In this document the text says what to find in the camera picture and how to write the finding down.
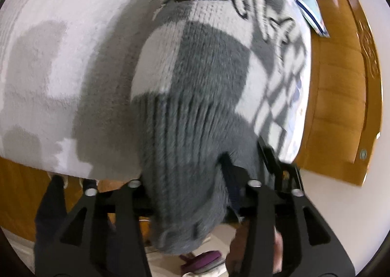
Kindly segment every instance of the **checkered knit pattern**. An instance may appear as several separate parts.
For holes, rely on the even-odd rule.
[[[286,0],[162,0],[136,68],[143,181],[154,245],[197,248],[229,204],[218,157],[253,178],[262,136],[279,153],[306,48]]]

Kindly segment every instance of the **dark blue pants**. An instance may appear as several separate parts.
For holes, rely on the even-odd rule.
[[[35,262],[40,262],[42,251],[53,241],[58,229],[67,217],[64,181],[55,175],[46,189],[35,216],[36,242],[34,246]],[[118,275],[119,249],[115,227],[109,222],[111,230],[107,239],[107,269]]]

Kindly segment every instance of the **purple slipper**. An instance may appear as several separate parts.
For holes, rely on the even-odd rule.
[[[194,271],[193,273],[196,275],[203,274],[205,272],[208,272],[209,270],[212,270],[213,268],[216,268],[217,266],[220,266],[221,264],[225,263],[225,259],[223,257],[220,257],[216,259],[215,261],[212,261],[210,264],[203,266],[201,269]]]
[[[185,261],[184,265],[181,265],[181,274],[195,272],[200,270],[204,266],[207,266],[214,262],[216,259],[222,257],[222,254],[219,250],[210,250],[206,253],[202,253],[194,258],[188,258],[184,255],[180,255],[180,258]]]

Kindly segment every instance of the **silver bolt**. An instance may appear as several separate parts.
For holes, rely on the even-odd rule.
[[[360,151],[360,159],[361,160],[364,160],[364,159],[366,159],[367,158],[367,151],[365,150],[365,149],[362,149],[361,151]]]
[[[94,188],[89,188],[84,193],[87,197],[93,197],[94,195],[97,195],[97,190]]]
[[[248,181],[248,185],[249,185],[249,187],[252,187],[252,188],[258,188],[258,187],[261,187],[261,182],[253,179],[253,180]]]
[[[130,188],[138,188],[141,185],[141,181],[139,180],[132,180],[129,182]]]
[[[303,197],[305,194],[302,192],[301,189],[293,189],[291,190],[291,193],[296,197]]]

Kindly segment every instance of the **black plastic mount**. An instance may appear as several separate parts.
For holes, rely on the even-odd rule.
[[[283,268],[275,276],[355,276],[340,241],[305,196],[299,169],[280,162],[262,140],[259,156],[275,177],[275,190],[259,182],[253,186],[247,171],[234,166],[228,154],[220,159],[231,208],[250,220],[243,264],[234,277],[273,276],[274,227],[283,237]],[[131,183],[92,197],[83,195],[36,264],[36,275],[114,276],[107,272],[106,244],[108,213],[116,213],[120,277],[151,277],[138,219],[153,211],[141,179],[136,188]]]

